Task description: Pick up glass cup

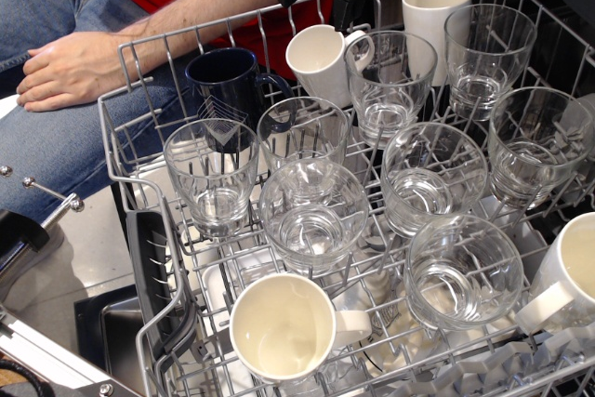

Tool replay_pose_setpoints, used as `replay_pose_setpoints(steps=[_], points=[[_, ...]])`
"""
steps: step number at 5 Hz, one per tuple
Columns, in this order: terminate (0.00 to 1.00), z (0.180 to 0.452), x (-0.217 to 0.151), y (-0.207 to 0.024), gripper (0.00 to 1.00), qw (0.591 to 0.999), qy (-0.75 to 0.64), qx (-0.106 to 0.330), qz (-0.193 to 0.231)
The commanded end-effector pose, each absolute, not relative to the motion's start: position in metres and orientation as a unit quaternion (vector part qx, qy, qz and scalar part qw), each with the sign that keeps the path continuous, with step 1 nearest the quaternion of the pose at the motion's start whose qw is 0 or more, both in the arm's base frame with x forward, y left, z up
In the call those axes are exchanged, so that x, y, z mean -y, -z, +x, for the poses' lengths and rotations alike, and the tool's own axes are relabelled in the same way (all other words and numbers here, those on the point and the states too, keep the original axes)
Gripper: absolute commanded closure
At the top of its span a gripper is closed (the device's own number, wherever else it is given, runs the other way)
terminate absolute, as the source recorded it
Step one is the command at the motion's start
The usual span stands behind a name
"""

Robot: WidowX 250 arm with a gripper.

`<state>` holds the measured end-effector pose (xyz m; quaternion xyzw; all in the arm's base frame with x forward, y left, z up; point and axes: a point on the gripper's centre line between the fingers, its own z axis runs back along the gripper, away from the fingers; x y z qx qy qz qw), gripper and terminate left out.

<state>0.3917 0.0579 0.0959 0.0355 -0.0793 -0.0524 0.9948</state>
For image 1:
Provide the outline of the person's bare forearm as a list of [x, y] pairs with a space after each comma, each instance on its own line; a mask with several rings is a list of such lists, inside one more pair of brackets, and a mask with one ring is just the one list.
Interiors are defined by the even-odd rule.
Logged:
[[271, 7], [278, 0], [175, 0], [170, 5], [139, 20], [112, 38], [118, 44], [181, 30], [193, 25], [233, 17], [234, 27], [246, 23], [238, 16], [263, 7]]

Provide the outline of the person's bare hand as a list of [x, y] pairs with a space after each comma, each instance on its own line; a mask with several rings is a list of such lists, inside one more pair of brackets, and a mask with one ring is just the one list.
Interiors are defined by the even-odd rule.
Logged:
[[50, 112], [88, 104], [124, 86], [118, 48], [128, 40], [121, 33], [76, 32], [30, 49], [17, 86], [18, 105]]

